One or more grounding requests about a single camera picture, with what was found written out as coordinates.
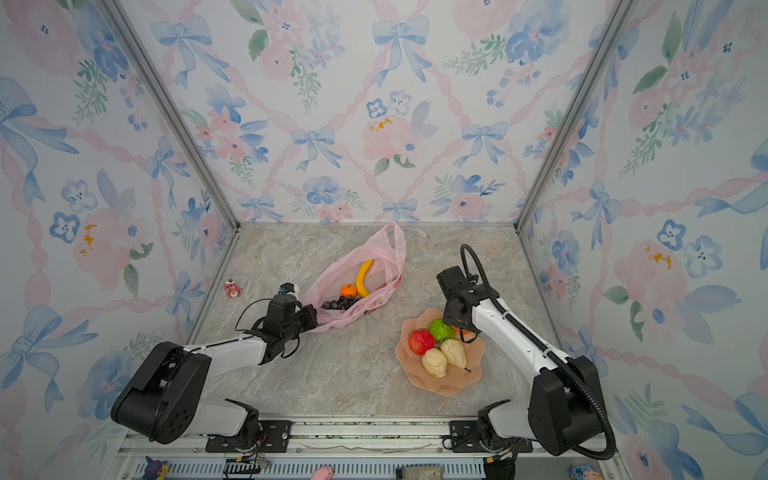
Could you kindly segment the pink plastic bag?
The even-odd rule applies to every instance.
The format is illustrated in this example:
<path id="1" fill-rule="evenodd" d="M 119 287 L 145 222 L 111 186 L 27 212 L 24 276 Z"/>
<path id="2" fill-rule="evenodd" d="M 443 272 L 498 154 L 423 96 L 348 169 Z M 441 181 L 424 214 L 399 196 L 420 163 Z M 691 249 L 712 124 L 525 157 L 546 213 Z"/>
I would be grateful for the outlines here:
<path id="1" fill-rule="evenodd" d="M 317 310 L 318 327 L 311 332 L 343 328 L 384 306 L 402 282 L 406 258 L 404 232 L 397 223 L 389 222 L 365 243 L 333 262 L 300 296 L 303 305 L 313 305 Z M 346 311 L 322 309 L 325 301 L 341 296 L 342 286 L 355 285 L 358 270 L 367 260 L 374 261 L 365 278 L 370 295 L 360 298 Z"/>

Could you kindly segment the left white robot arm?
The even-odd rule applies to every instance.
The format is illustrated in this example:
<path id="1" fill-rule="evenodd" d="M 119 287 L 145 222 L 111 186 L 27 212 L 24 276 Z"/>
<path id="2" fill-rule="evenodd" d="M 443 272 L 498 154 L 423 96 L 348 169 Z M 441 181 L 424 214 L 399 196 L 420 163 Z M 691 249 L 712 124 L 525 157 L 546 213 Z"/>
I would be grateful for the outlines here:
<path id="1" fill-rule="evenodd" d="M 266 314 L 238 336 L 205 345 L 156 345 L 112 405 L 110 417 L 147 439 L 167 445 L 183 436 L 216 437 L 229 448 L 254 450 L 263 438 L 256 408 L 227 399 L 208 400 L 208 381 L 290 356 L 286 345 L 318 327 L 317 311 L 284 290 Z"/>

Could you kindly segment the fake green round fruit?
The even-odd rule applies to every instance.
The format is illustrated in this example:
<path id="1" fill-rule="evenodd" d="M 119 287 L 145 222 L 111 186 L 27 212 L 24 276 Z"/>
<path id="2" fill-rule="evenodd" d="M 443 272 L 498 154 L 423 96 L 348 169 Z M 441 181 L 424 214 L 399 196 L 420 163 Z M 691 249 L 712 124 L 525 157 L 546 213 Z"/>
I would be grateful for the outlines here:
<path id="1" fill-rule="evenodd" d="M 445 324 L 441 318 L 433 320 L 428 325 L 428 331 L 437 344 L 455 338 L 454 328 Z"/>

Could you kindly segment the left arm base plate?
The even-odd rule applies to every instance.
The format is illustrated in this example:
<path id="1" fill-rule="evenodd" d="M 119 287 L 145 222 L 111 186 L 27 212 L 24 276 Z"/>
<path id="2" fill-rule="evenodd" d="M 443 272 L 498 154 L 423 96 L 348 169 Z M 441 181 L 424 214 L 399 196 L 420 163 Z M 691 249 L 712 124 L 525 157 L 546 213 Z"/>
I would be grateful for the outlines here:
<path id="1" fill-rule="evenodd" d="M 286 453 L 293 423 L 289 420 L 259 420 L 234 437 L 209 436 L 206 453 Z"/>

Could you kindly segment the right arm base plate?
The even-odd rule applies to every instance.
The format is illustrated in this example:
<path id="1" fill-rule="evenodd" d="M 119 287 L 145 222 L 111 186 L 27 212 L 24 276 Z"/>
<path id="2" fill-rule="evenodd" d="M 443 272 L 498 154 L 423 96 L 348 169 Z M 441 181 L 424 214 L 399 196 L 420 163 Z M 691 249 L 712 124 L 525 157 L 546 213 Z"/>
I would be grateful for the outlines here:
<path id="1" fill-rule="evenodd" d="M 520 453 L 532 453 L 533 445 L 527 439 L 483 440 L 476 420 L 451 420 L 449 433 L 442 438 L 442 448 L 455 453 L 486 453 L 489 455 L 511 452 L 515 445 Z"/>

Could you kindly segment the peach scalloped plastic bowl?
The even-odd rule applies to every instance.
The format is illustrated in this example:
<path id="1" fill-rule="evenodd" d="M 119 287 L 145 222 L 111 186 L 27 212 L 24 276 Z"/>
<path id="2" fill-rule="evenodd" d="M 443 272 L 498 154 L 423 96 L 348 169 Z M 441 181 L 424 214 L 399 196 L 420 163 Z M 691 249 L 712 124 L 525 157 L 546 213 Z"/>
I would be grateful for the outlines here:
<path id="1" fill-rule="evenodd" d="M 442 396 L 452 397 L 477 383 L 483 374 L 481 361 L 485 353 L 485 342 L 478 339 L 471 344 L 463 343 L 467 356 L 466 370 L 460 371 L 456 366 L 447 366 L 447 375 L 443 378 L 435 378 L 429 375 L 421 364 L 420 357 L 414 353 L 408 343 L 410 335 L 428 324 L 442 317 L 442 312 L 437 308 L 428 308 L 419 317 L 408 318 L 402 325 L 401 337 L 395 347 L 395 355 L 405 371 L 409 381 L 417 388 L 427 390 Z"/>

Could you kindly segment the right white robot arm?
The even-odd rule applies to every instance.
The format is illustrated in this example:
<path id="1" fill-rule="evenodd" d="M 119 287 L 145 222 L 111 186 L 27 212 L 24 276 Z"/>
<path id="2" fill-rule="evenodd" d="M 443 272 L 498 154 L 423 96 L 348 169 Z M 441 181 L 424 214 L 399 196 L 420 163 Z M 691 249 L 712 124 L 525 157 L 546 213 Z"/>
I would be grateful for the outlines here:
<path id="1" fill-rule="evenodd" d="M 478 434 L 490 448 L 504 440 L 537 442 L 554 456 L 573 450 L 593 459 L 615 453 L 599 375 L 584 356 L 553 346 L 516 316 L 492 287 L 458 266 L 437 275 L 445 297 L 443 321 L 492 340 L 525 375 L 526 406 L 502 400 L 478 412 Z"/>

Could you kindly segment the fake beige pear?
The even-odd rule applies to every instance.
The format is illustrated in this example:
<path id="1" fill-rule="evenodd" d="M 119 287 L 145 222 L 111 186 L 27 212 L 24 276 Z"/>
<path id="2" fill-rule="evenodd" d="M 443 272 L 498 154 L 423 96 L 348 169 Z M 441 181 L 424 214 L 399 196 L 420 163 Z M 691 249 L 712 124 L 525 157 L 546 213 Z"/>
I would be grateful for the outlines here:
<path id="1" fill-rule="evenodd" d="M 440 350 L 449 365 L 467 370 L 467 356 L 462 342 L 456 339 L 446 339 L 440 344 Z"/>

